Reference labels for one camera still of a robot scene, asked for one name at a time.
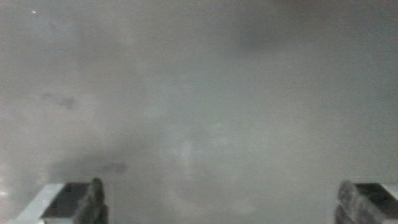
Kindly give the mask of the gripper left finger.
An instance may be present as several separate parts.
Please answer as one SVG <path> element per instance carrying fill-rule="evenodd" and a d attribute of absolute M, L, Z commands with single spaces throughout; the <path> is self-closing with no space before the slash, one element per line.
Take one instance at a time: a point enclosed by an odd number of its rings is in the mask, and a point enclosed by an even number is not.
<path fill-rule="evenodd" d="M 101 179 L 47 184 L 10 224 L 108 224 Z"/>

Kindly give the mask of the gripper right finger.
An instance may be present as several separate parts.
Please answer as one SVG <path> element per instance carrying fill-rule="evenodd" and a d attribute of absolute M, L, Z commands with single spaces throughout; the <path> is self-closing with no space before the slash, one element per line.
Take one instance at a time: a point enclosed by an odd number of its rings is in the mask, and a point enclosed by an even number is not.
<path fill-rule="evenodd" d="M 333 224 L 398 224 L 398 182 L 341 182 Z"/>

